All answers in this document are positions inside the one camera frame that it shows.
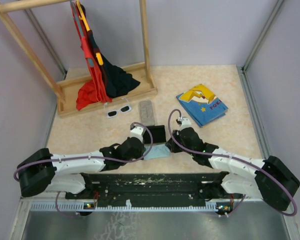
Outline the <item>light blue lens cloth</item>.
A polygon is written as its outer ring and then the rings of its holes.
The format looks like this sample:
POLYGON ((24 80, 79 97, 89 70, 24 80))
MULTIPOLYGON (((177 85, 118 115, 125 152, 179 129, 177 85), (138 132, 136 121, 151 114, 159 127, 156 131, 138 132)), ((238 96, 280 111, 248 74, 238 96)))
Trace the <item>light blue lens cloth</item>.
POLYGON ((144 157, 145 161, 159 158, 167 158, 171 155, 169 148, 165 144, 153 145, 149 153, 144 157))

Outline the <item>black glasses case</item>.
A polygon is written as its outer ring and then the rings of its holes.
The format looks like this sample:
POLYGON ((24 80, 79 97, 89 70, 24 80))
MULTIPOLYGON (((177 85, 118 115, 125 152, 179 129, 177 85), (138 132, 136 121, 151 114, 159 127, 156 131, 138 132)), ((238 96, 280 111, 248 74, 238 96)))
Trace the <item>black glasses case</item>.
MULTIPOLYGON (((147 127, 152 135, 153 143, 154 144, 163 144, 166 140, 166 130, 164 125, 155 125, 155 126, 148 126, 147 127)), ((147 131, 145 131, 143 135, 144 143, 150 144, 151 138, 147 131)))

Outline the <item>grey glasses case green lining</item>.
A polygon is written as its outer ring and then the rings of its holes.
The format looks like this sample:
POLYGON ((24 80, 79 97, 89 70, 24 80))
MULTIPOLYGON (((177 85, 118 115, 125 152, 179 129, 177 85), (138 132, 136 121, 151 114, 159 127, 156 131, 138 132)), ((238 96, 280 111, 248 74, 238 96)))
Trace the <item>grey glasses case green lining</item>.
POLYGON ((147 127, 152 127, 156 124, 153 104, 150 100, 139 102, 139 116, 141 123, 147 127))

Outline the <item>white sunglasses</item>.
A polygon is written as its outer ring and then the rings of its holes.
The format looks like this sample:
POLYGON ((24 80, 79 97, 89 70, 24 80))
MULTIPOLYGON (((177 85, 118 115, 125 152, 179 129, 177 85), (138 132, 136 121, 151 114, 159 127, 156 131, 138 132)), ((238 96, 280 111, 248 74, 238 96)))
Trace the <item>white sunglasses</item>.
POLYGON ((132 110, 132 106, 131 106, 129 100, 126 97, 122 97, 121 99, 125 100, 125 105, 120 107, 120 109, 106 110, 106 106, 108 105, 108 103, 106 102, 106 103, 103 104, 103 109, 104 109, 106 117, 108 119, 116 117, 119 113, 125 114, 125 113, 128 113, 132 110))

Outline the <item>red garment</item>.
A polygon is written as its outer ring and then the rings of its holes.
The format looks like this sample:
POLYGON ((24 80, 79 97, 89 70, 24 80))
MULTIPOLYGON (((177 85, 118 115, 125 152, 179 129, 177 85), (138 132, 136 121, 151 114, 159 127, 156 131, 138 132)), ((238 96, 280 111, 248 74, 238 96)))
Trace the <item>red garment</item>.
POLYGON ((107 96, 101 70, 95 60, 94 67, 88 67, 91 80, 86 82, 79 90, 76 100, 76 109, 81 110, 90 104, 112 102, 107 96))

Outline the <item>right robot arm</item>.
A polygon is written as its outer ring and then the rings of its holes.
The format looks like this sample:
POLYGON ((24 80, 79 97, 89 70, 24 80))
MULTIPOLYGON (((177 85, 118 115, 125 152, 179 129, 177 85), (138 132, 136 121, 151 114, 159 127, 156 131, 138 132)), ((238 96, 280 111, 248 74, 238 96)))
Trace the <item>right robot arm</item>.
POLYGON ((297 213, 294 196, 300 181, 278 157, 270 155, 267 159, 257 159, 230 153, 217 145, 203 142, 192 127, 169 133, 166 145, 171 152, 185 152, 197 164, 223 172, 213 185, 217 197, 242 194, 260 198, 283 213, 292 205, 292 215, 297 213))

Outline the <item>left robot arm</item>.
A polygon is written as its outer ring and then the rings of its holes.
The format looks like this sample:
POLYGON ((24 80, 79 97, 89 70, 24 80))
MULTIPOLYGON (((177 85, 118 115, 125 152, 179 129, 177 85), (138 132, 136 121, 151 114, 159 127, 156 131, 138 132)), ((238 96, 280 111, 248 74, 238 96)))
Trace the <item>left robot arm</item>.
POLYGON ((137 137, 83 154, 52 154, 48 148, 41 148, 17 166, 14 179, 24 198, 43 192, 66 192, 87 199, 94 192, 89 174, 116 170, 141 160, 145 151, 144 140, 137 137))

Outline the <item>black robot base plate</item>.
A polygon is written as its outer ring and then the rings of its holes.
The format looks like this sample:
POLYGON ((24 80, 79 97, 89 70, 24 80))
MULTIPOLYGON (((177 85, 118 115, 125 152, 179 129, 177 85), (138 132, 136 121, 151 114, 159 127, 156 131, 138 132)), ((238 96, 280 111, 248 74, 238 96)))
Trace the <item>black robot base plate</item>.
POLYGON ((67 200, 92 200, 98 207, 204 207, 213 199, 240 199, 221 187, 220 173, 89 174, 85 190, 66 193, 67 200))

